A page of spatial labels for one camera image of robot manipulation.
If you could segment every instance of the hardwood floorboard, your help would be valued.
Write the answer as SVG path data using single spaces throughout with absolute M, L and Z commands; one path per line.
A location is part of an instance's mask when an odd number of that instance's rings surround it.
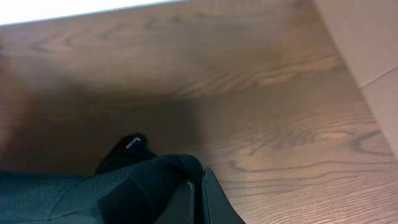
M 91 174 L 123 135 L 211 166 L 248 223 L 398 220 L 398 164 L 311 1 L 1 27 L 0 168 Z

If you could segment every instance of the wood grain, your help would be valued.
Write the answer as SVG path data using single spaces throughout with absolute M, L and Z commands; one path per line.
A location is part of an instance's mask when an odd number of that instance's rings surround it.
M 0 168 L 90 174 L 123 135 L 211 166 L 248 223 L 388 223 L 398 164 L 311 1 L 1 27 Z

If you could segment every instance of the black fabric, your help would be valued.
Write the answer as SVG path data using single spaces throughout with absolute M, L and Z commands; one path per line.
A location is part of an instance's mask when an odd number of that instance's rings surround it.
M 96 175 L 0 172 L 0 223 L 153 223 L 178 184 L 189 179 L 201 186 L 203 168 L 193 156 L 157 157 L 125 143 Z M 200 187 L 195 198 L 201 199 Z
M 133 134 L 95 175 L 0 172 L 0 223 L 243 223 L 206 170 L 190 155 L 156 156 Z

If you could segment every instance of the wooden floor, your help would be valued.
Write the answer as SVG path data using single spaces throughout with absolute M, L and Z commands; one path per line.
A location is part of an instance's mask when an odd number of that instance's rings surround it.
M 0 168 L 90 174 L 123 135 L 211 166 L 247 223 L 398 223 L 398 164 L 311 1 L 0 28 Z

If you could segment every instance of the sock logo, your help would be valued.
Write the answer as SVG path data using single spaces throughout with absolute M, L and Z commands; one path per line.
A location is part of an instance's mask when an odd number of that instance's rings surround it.
M 134 143 L 136 143 L 137 141 L 141 141 L 141 139 L 139 138 L 134 138 L 133 140 L 131 140 L 131 142 L 129 142 L 129 144 L 127 144 L 126 149 L 130 148 Z

